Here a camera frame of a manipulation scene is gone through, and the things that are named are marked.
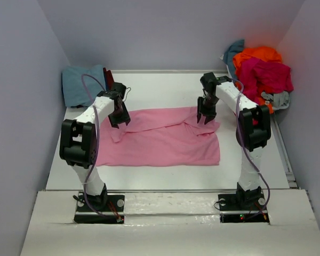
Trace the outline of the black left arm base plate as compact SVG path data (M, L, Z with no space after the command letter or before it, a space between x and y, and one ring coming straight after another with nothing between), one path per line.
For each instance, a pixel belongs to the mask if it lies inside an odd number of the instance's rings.
M124 223L125 195L123 194L108 194L105 206L97 202L90 203L103 216L88 207L82 191L78 195L73 195L73 199L76 201L74 222L77 224L121 225Z

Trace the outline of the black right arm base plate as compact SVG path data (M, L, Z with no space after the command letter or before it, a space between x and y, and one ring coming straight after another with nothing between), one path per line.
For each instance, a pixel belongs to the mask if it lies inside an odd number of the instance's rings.
M269 223L268 211L263 208L265 202L263 194L245 205L237 202L236 194L219 194L214 207L221 223Z

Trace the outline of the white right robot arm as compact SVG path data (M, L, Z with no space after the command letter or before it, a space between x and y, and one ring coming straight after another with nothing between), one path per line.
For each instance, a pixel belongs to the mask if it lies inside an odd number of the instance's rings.
M236 192L219 195L218 210L261 212L269 201L260 186L265 179L259 170L263 149L271 137L269 108L244 95L243 89L235 86L236 79L216 77L209 72L200 78L200 82L204 95L197 100L197 119L204 117L205 124L213 121L217 115L216 104L222 100L236 116L236 139L242 149Z

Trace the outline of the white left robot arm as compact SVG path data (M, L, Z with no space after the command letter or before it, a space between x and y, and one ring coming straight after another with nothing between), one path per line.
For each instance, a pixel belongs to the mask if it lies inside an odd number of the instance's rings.
M96 168L100 142L100 124L107 119L112 128L131 121L124 103L127 87L114 83L111 90L92 96L82 82L91 105L75 119L65 119L60 133L59 155L76 172L83 186L84 203L100 214L107 206L106 184Z

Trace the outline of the pink t shirt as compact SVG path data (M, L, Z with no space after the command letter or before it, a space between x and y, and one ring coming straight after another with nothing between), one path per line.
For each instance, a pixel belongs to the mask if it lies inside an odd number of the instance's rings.
M196 107L130 112L128 125L100 124L97 166L214 166L220 162L220 124L197 121Z

